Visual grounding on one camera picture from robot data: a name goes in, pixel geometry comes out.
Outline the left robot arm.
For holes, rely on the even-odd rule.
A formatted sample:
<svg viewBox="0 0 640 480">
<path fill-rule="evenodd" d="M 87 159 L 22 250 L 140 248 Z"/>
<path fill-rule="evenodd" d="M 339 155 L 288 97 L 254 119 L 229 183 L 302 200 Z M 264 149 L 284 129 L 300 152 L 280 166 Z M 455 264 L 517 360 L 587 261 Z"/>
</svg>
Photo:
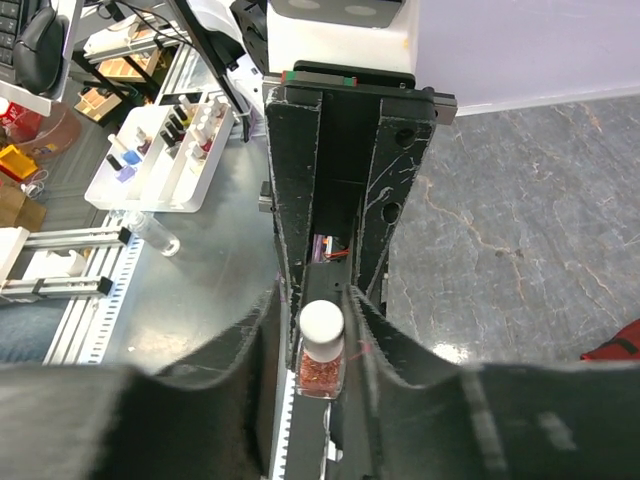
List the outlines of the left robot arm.
<svg viewBox="0 0 640 480">
<path fill-rule="evenodd" d="M 289 307 L 358 289 L 382 305 L 399 217 L 454 95 L 417 80 L 416 1 L 178 1 L 237 111 L 267 135 Z"/>
</svg>

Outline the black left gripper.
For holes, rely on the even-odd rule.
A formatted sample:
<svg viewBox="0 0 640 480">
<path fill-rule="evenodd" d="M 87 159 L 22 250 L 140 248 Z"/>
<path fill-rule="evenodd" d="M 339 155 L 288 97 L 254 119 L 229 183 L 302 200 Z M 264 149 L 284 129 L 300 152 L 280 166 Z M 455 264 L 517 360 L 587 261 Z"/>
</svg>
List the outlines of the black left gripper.
<svg viewBox="0 0 640 480">
<path fill-rule="evenodd" d="M 265 107 L 268 158 L 277 246 L 292 313 L 301 309 L 311 251 L 320 90 L 399 97 L 380 102 L 357 229 L 354 283 L 371 294 L 436 121 L 452 124 L 457 99 L 432 87 L 418 89 L 410 73 L 311 61 L 266 73 L 262 88 L 264 98 L 274 88 Z M 400 99 L 418 93 L 430 101 Z"/>
</svg>

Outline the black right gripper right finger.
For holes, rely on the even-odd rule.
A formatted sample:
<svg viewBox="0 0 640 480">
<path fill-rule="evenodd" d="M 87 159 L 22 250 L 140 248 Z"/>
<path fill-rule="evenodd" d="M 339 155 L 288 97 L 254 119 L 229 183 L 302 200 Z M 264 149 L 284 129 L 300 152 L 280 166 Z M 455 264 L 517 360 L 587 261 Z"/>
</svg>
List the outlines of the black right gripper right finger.
<svg viewBox="0 0 640 480">
<path fill-rule="evenodd" d="M 454 364 L 342 294 L 346 479 L 635 479 L 639 366 Z"/>
</svg>

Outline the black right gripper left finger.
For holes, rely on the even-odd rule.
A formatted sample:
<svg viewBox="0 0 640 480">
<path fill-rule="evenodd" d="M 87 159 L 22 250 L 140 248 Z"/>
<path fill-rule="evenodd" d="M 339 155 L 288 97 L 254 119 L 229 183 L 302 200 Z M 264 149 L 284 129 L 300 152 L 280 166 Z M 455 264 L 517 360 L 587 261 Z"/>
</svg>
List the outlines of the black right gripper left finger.
<svg viewBox="0 0 640 480">
<path fill-rule="evenodd" d="M 1 369 L 5 479 L 260 479 L 269 473 L 280 295 L 156 374 Z"/>
</svg>

